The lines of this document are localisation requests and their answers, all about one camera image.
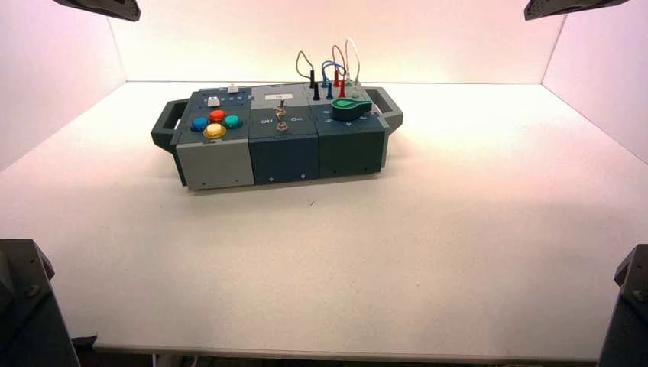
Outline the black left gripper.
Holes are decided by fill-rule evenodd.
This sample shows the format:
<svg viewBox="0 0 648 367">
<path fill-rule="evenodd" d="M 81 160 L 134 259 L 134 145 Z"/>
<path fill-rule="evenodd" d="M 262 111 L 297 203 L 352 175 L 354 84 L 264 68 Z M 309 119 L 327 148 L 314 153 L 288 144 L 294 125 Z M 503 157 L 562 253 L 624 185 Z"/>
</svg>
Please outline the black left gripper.
<svg viewBox="0 0 648 367">
<path fill-rule="evenodd" d="M 54 0 L 59 5 L 90 11 L 118 18 L 126 21 L 137 22 L 141 17 L 141 10 L 135 0 Z"/>
</svg>

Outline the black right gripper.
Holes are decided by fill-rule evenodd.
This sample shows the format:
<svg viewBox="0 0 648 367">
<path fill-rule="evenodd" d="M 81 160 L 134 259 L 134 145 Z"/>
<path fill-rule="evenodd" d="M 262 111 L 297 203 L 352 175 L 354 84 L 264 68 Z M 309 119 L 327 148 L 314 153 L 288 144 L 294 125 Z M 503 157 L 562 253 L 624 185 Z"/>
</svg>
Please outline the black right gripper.
<svg viewBox="0 0 648 367">
<path fill-rule="evenodd" d="M 524 9 L 524 19 L 531 21 L 553 15 L 618 6 L 626 2 L 628 0 L 530 0 Z"/>
</svg>

